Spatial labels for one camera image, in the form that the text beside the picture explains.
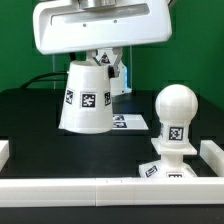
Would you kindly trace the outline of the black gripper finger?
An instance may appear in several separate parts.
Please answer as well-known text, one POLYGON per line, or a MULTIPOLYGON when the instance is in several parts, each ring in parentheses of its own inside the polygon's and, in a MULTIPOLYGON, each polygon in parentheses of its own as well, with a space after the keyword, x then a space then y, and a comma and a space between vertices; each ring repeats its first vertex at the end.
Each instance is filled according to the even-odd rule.
POLYGON ((110 53, 110 65, 108 66, 108 75, 110 78, 117 78, 119 76, 118 65, 121 61, 123 50, 121 47, 116 47, 110 53))
POLYGON ((100 65, 96 56, 97 56, 97 51, 96 50, 89 50, 89 51, 86 52, 86 60, 87 61, 95 63, 96 65, 100 65))

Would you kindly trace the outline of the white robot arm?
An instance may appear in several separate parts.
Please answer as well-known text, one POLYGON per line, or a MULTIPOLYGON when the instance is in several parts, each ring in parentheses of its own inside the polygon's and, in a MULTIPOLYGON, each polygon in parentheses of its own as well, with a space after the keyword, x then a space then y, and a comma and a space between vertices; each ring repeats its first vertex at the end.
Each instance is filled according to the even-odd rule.
POLYGON ((47 54, 111 48, 111 77, 119 75, 122 48, 163 42, 172 34, 171 0, 46 0, 33 11, 37 49, 47 54))

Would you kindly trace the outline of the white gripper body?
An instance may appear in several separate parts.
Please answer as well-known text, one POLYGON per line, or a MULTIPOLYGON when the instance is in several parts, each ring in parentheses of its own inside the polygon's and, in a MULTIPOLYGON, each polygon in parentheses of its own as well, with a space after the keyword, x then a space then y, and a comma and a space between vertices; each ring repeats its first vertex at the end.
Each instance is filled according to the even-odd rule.
POLYGON ((33 12, 43 54, 164 42, 172 35, 167 0, 52 0, 33 12))

